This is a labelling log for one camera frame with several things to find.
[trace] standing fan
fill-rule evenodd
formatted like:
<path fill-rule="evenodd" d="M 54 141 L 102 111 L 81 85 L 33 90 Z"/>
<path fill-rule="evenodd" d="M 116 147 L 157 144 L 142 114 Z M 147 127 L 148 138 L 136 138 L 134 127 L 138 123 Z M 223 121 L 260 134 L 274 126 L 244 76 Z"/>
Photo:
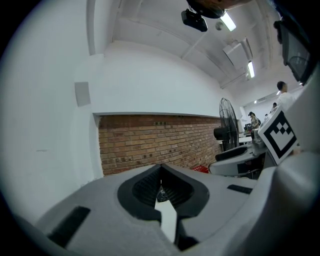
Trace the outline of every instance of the standing fan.
<path fill-rule="evenodd" d="M 239 146 L 239 129 L 234 108 L 229 100 L 222 98 L 220 101 L 221 127 L 215 128 L 214 137 L 222 140 L 223 151 L 231 150 Z"/>

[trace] brick wall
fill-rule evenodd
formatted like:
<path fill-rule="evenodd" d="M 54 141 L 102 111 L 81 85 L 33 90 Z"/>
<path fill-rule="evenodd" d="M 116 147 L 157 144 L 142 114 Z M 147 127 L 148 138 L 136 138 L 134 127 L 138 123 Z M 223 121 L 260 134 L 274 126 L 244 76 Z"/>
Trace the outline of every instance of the brick wall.
<path fill-rule="evenodd" d="M 219 118 L 177 115 L 106 115 L 99 124 L 103 174 L 151 164 L 208 167 L 221 152 Z"/>

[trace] fluorescent light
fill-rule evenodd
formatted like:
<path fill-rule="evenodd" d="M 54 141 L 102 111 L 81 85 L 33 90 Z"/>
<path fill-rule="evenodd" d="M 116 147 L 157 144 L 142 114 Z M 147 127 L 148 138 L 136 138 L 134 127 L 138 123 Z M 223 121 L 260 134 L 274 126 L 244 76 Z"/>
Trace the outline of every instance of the fluorescent light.
<path fill-rule="evenodd" d="M 221 17 L 221 20 L 230 31 L 234 30 L 237 27 L 227 12 Z"/>
<path fill-rule="evenodd" d="M 255 71 L 254 71 L 254 65 L 252 64 L 252 61 L 249 62 L 248 69 L 249 69 L 250 77 L 254 78 L 255 77 Z"/>

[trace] black slot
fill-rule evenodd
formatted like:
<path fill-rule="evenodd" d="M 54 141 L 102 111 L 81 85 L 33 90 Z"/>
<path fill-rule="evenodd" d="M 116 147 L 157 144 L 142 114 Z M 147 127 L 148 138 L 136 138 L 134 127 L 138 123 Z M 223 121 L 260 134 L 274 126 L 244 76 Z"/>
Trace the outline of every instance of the black slot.
<path fill-rule="evenodd" d="M 227 189 L 234 190 L 234 191 L 237 191 L 237 192 L 240 192 L 240 193 L 245 193 L 245 194 L 248 194 L 248 195 L 252 191 L 252 188 L 245 187 L 245 186 L 233 185 L 233 184 L 228 186 Z"/>
<path fill-rule="evenodd" d="M 90 209 L 77 206 L 47 237 L 57 245 L 65 248 L 89 212 Z"/>

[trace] man in white shirt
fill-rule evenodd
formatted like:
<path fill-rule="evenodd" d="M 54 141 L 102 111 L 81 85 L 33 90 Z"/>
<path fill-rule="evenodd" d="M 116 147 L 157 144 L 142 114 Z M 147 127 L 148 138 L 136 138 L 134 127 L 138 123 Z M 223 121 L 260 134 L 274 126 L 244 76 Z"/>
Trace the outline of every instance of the man in white shirt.
<path fill-rule="evenodd" d="M 295 98 L 290 93 L 288 93 L 288 85 L 285 82 L 279 81 L 276 86 L 281 92 L 278 98 L 278 105 L 281 105 L 283 109 L 287 111 L 294 103 Z"/>

